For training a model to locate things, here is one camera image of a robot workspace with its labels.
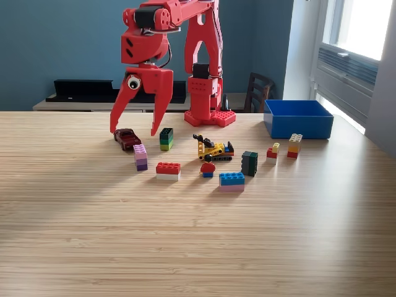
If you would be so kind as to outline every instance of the red robot arm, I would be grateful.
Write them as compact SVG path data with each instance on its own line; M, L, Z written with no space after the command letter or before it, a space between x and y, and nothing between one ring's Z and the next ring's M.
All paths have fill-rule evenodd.
M126 9L124 23L127 31L121 38L121 61L137 64L128 67L120 92L110 115L113 133L127 104L143 87L146 93L155 94L152 136L157 132L173 93L173 71L154 65L154 59L169 55L168 33L180 31L189 20L185 60L186 72L192 74L188 81L191 93L191 110L185 120L193 126L217 124L226 126L235 121L232 111L221 111L223 90L222 49L223 40L218 19L219 0L149 0L139 9ZM205 42L210 56L209 65L197 63L199 48Z

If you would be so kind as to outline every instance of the purple lego brick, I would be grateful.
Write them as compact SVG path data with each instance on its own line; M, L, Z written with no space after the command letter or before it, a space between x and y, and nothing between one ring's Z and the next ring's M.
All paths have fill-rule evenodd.
M136 166L147 165L147 159L139 159L135 161Z
M138 166L136 166L136 168L138 171L145 171L145 170L149 169L147 164L146 165L138 165Z
M220 192L243 192L245 190L244 184L236 184L234 186L221 186Z
M144 145L134 145L135 160L147 159L147 152Z

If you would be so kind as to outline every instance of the white lego brick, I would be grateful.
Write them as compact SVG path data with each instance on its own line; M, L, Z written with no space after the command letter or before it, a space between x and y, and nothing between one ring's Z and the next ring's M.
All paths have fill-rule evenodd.
M160 174L157 173L157 179L163 180L163 181L179 181L181 177L181 171L179 174Z
M276 164L278 159L267 157L267 163Z

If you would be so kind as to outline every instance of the blue bin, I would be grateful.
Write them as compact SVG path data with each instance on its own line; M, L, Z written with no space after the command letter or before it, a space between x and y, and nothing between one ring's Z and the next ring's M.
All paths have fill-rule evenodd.
M334 116L317 101L265 101L264 122L273 139L289 139L294 133L304 139L329 139L333 120Z

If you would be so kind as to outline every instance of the window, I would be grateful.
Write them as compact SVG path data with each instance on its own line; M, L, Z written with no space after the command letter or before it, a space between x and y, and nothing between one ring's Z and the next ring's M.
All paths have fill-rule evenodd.
M133 133L131 131L121 133L121 137L129 136L129 135L133 135Z
M323 42L381 60L392 0L329 0Z
M326 98L365 127L396 0L322 0L311 99Z

